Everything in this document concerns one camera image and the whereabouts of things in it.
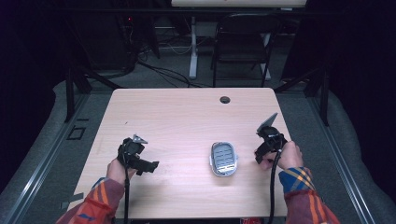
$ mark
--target person's right hand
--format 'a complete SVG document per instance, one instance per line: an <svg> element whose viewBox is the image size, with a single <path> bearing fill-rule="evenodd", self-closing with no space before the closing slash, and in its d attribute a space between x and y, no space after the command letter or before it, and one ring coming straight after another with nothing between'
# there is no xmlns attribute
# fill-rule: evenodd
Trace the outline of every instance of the person's right hand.
<svg viewBox="0 0 396 224"><path fill-rule="evenodd" d="M273 161L275 159L275 155L275 152L267 153L262 158L266 161ZM285 146L283 146L282 154L280 154L280 159L277 165L284 170L304 166L303 153L293 141L289 141Z"/></svg>

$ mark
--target gray carpet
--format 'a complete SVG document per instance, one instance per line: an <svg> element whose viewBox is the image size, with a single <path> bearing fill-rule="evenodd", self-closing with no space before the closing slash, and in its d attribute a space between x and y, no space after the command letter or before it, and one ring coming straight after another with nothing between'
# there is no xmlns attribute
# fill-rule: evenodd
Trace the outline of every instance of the gray carpet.
<svg viewBox="0 0 396 224"><path fill-rule="evenodd" d="M198 78L193 81L200 83L202 86L211 85L211 46L209 42L207 44L204 42L199 48ZM274 88L281 84L280 75L290 43L291 39L289 36L280 37L276 41L273 60L270 64L272 79L266 82L266 87ZM161 59L157 59L150 52L142 54L141 59L146 59L145 63L147 64L175 70L185 77L188 75L190 53L176 54L170 49L162 49L161 54ZM249 71L249 67L245 68L243 66L235 68L225 65L220 69L222 69L221 72L223 74L230 71L251 73L253 76L257 76L254 73L259 74L257 68ZM131 74L112 78L111 80L127 88L175 87L165 81L163 77L141 65L137 65ZM186 84L170 78L168 78L168 81L178 87L187 87ZM77 130L69 138L79 137L78 132L82 129L85 131L80 140L67 140L68 134L71 133L70 129L63 137L63 141L60 144L61 150L32 203L29 204L26 213L22 216L21 223L54 223L65 212L65 209L60 208L60 204L68 201L73 195L111 94L111 90L102 83L92 79L90 79L90 82L93 86L92 94L87 96L86 102L84 101L85 104L78 111L72 125ZM259 86L260 81L257 80L219 81L219 87ZM318 112L310 106L309 99L306 99L302 94L301 90L303 88L304 84L298 84L291 91L277 95L290 136L301 147L304 153L305 166L312 170L314 184L324 202L329 205L342 223L361 223L345 184L334 165L332 149L325 133L321 130L321 124L315 119L315 113ZM18 200L35 168L45 156L46 150L50 150L52 142L62 127L64 127L63 120L66 111L64 83L61 83L54 90L57 93L57 102L49 121L37 138L20 170L0 196L0 218L2 220L9 216L12 206ZM77 94L77 96L85 99L83 95ZM374 184L367 169L362 164L356 134L342 105L332 94L329 103L329 122L330 129L337 144L342 149L350 171L361 189L367 206L375 217L375 222L391 223L392 220L396 219L395 204ZM115 148L114 150L114 155L116 156L117 149Z"/></svg>

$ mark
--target dark background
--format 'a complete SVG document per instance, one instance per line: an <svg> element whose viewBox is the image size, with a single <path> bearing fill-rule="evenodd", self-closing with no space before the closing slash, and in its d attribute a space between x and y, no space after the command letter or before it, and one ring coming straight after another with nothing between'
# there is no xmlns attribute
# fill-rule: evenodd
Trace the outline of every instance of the dark background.
<svg viewBox="0 0 396 224"><path fill-rule="evenodd" d="M52 88L71 64L92 64L85 49L64 31L61 17L48 20L32 1L2 1L0 6L1 186L21 164L53 107ZM321 63L334 34L341 48L331 64L331 91L343 103L361 144L361 156L375 183L396 202L396 7L385 1L310 0L307 10L350 12L344 21L303 20L283 77L298 77ZM121 35L95 48L122 46ZM128 66L116 59L116 66Z"/></svg>

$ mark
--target black chair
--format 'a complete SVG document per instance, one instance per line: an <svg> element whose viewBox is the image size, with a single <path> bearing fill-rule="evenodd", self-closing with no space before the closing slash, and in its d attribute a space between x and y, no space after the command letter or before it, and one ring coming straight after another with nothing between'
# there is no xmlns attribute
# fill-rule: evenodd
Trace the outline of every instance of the black chair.
<svg viewBox="0 0 396 224"><path fill-rule="evenodd" d="M211 64L213 87L216 87L216 80L228 79L217 78L217 63L252 63L252 68L257 63L265 63L261 78L263 87L274 37L281 27L281 20L269 14L236 13L220 19ZM269 35L269 41L265 45L264 34Z"/></svg>

